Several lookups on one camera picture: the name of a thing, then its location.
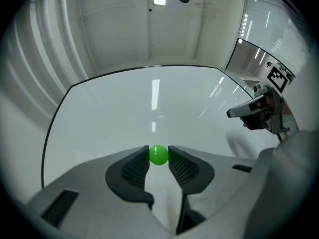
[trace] green ball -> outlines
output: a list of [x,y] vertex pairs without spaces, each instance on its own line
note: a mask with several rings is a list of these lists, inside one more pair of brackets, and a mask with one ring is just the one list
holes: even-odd
[[167,149],[161,145],[154,145],[150,148],[150,161],[154,165],[164,165],[168,161]]

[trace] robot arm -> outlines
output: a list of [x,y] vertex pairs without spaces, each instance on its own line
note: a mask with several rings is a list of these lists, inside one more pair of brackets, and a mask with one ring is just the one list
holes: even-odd
[[289,127],[283,126],[282,119],[282,92],[289,83],[286,73],[272,64],[262,81],[254,87],[255,98],[228,110],[227,116],[241,117],[250,130],[265,128],[273,134],[289,131]]

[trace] ceiling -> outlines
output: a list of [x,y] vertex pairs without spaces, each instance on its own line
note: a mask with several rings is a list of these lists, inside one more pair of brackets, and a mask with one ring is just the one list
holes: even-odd
[[244,0],[80,0],[86,48],[98,73],[158,64],[224,68]]

